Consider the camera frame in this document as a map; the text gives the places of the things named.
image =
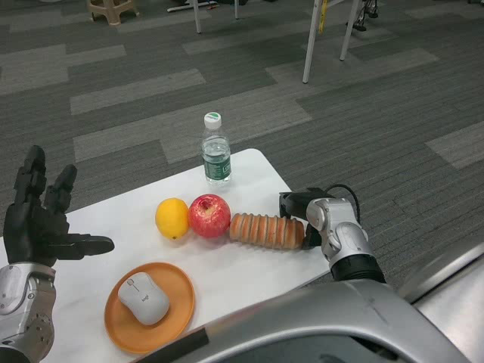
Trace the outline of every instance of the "computer mouse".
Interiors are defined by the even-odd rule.
[[[168,312],[168,296],[145,272],[138,272],[124,281],[118,297],[144,325],[157,323]]]

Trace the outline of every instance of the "gray carpet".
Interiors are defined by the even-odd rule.
[[[0,13],[0,222],[18,166],[44,147],[52,181],[79,176],[72,209],[200,165],[205,112],[232,150],[260,149],[288,185],[342,182],[389,282],[484,222],[484,8],[382,3],[338,56],[350,3],[331,7],[310,83],[303,62],[312,1],[92,23],[84,1],[5,0]]]

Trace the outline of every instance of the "apple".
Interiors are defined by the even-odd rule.
[[[188,210],[188,223],[196,234],[214,238],[222,236],[230,225],[230,207],[214,194],[200,195]]]

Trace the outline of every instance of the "stool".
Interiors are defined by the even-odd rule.
[[[104,15],[109,25],[120,25],[119,14],[127,10],[133,10],[136,16],[139,15],[135,0],[87,0],[88,11],[91,13],[92,21],[95,21],[95,14]]]

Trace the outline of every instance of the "bread roll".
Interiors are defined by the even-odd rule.
[[[236,214],[231,222],[230,238],[261,247],[295,250],[303,245],[304,225],[285,217]]]

